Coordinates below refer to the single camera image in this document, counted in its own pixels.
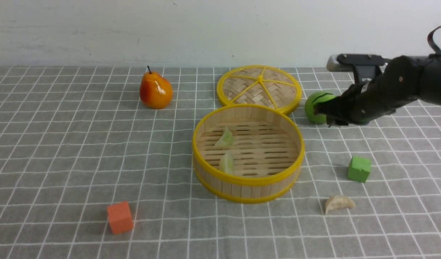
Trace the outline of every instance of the white grid line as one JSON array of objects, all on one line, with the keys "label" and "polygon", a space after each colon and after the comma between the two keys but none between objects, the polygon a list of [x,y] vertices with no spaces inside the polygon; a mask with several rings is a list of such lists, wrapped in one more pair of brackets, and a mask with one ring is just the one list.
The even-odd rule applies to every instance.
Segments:
[{"label": "white grid line", "polygon": [[[338,128],[338,130],[339,130],[339,134],[340,134],[342,140],[344,141],[344,135],[342,134],[342,131],[340,131],[340,128]],[[367,141],[366,141],[366,143],[367,143],[367,146],[368,146],[369,150],[372,152],[372,150],[371,150],[371,148],[370,148],[370,146],[369,146],[369,143],[368,143]],[[350,149],[349,149],[349,147],[347,146],[347,143],[346,143],[345,141],[344,141],[344,144],[345,144],[345,148],[347,149],[347,151],[348,151],[349,154],[350,154],[350,157],[353,157],[353,156],[352,156],[352,152],[350,152]],[[366,187],[365,187],[364,184],[363,184],[363,190],[364,190],[364,192],[366,193],[366,196],[368,197],[368,201],[369,201],[369,203],[370,203],[372,209],[374,210],[374,215],[375,215],[375,217],[376,217],[376,219],[377,219],[377,223],[379,224],[380,229],[381,229],[383,235],[385,235],[386,233],[385,233],[385,230],[383,229],[383,225],[382,225],[382,223],[380,222],[380,219],[379,219],[379,216],[378,216],[377,210],[376,210],[374,204],[372,203],[372,201],[370,200],[370,195],[369,195],[369,193],[368,193],[368,191],[367,191],[367,189],[366,189]],[[356,234],[357,234],[357,237],[358,237],[358,242],[360,243],[360,247],[362,248],[362,251],[363,251],[363,256],[366,256],[365,251],[364,251],[364,248],[363,248],[363,244],[362,244],[361,239],[360,239],[360,235],[358,234],[358,231],[357,231],[357,229],[356,229],[356,227],[355,227],[355,225],[354,225],[353,218],[350,217],[350,220],[352,221],[352,225],[353,225],[353,227],[354,227],[354,229],[355,229],[355,231],[356,231]],[[390,249],[391,254],[394,255],[395,253],[393,252],[393,249],[392,249],[392,246],[391,246],[391,244],[390,244],[390,241],[388,240],[388,238],[385,238],[385,240],[386,240],[386,242],[387,242],[387,245],[388,245],[388,248]]]},{"label": "white grid line", "polygon": [[[303,95],[304,95],[305,98],[307,98],[305,91],[303,91]],[[305,158],[305,160],[308,160],[307,159],[307,154],[304,154],[304,158]],[[320,202],[321,198],[320,198],[320,195],[318,194],[318,188],[317,188],[316,183],[314,181],[313,173],[312,173],[310,168],[308,169],[308,171],[309,171],[309,174],[311,176],[311,179],[312,179],[314,187],[315,187],[315,194],[318,197],[317,200],[318,200],[319,208],[321,210],[321,213],[324,214],[324,208],[323,208],[323,206],[321,205],[321,202]],[[337,255],[336,249],[334,247],[334,243],[332,241],[332,238],[331,238],[331,236],[329,234],[329,226],[328,226],[328,223],[326,221],[326,218],[323,217],[323,221],[324,221],[324,226],[326,227],[326,231],[328,232],[329,242],[331,243],[332,253],[333,253],[334,257],[336,257],[336,255]]]}]

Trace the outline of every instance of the steamer basket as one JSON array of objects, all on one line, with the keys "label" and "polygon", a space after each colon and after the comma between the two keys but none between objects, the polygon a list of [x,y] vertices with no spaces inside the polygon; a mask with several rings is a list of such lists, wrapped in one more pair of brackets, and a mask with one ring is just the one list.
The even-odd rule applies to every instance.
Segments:
[{"label": "steamer basket", "polygon": [[[234,143],[214,144],[227,127]],[[196,126],[193,140],[196,176],[215,195],[240,203],[267,202],[283,195],[297,180],[304,142],[296,125],[284,114],[255,104],[229,105],[209,113]],[[229,150],[234,174],[219,171]]]},{"label": "steamer basket", "polygon": [[285,71],[261,65],[233,69],[217,83],[217,97],[224,105],[257,104],[279,113],[291,113],[299,105],[302,88]]}]

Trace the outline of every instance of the grid tablecloth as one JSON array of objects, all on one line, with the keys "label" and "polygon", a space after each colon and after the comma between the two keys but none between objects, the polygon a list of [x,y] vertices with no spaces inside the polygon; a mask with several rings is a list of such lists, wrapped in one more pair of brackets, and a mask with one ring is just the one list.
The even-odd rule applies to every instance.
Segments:
[{"label": "grid tablecloth", "polygon": [[[0,67],[0,259],[441,258],[441,107],[413,102],[363,127],[308,123],[306,96],[340,94],[349,73],[283,68],[301,83],[290,117],[301,175],[269,203],[216,198],[193,174],[196,123],[220,107],[229,68],[155,68],[171,105],[139,101],[145,68]],[[347,180],[352,155],[372,160]],[[322,215],[348,195],[352,210]],[[135,227],[112,235],[106,207],[127,200]]]}]

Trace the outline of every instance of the foam cube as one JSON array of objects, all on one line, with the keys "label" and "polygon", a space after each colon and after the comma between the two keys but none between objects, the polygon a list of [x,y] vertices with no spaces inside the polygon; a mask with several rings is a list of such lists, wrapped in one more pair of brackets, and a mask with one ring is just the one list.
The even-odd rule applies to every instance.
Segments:
[{"label": "foam cube", "polygon": [[107,207],[110,229],[114,235],[122,234],[133,229],[133,218],[127,201]]},{"label": "foam cube", "polygon": [[347,171],[347,178],[357,182],[366,182],[370,173],[371,162],[368,158],[353,156]]}]

